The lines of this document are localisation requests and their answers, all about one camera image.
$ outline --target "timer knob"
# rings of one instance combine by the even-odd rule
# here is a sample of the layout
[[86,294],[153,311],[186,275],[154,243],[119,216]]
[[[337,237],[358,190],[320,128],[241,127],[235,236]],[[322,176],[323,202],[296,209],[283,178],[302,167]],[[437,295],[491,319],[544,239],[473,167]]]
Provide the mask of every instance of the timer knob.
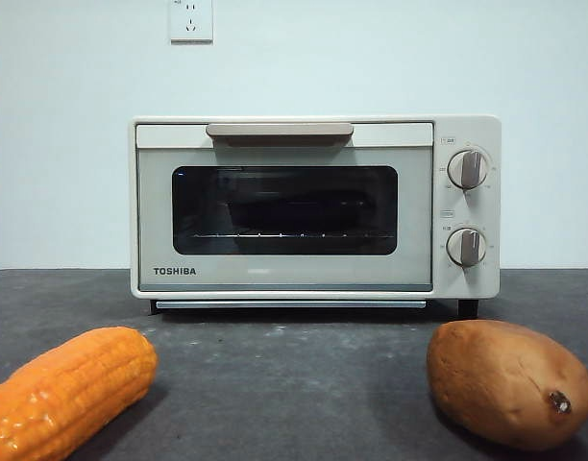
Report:
[[487,170],[486,158],[475,149],[457,153],[448,163],[450,181],[465,190],[482,184],[486,179]]
[[448,238],[446,250],[456,264],[471,267],[484,259],[486,240],[475,229],[459,229]]

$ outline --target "glass window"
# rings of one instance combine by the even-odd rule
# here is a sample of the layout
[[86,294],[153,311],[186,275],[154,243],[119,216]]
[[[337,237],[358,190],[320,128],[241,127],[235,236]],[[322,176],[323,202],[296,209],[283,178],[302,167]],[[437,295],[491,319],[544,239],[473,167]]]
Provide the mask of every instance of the glass window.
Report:
[[183,255],[389,255],[397,246],[389,166],[182,166],[172,175]]

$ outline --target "orange corn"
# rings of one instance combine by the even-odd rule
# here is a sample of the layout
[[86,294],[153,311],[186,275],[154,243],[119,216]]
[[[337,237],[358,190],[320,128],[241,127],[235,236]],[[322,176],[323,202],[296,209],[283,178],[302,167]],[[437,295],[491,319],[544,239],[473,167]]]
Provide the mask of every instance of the orange corn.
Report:
[[98,328],[40,355],[0,384],[0,461],[65,458],[155,376],[153,346],[132,328]]

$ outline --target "wall outlet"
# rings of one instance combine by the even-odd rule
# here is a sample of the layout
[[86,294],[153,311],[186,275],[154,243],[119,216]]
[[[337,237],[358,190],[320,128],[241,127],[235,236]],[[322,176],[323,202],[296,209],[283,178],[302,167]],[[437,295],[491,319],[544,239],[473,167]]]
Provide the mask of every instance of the wall outlet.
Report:
[[212,0],[169,0],[169,2],[172,43],[213,41]]

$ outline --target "brand text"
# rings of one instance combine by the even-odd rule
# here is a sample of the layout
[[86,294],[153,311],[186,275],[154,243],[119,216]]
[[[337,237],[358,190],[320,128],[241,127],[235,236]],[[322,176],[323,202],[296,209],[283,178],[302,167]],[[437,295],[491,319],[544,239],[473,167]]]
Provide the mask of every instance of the brand text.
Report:
[[156,276],[195,276],[194,267],[154,267]]

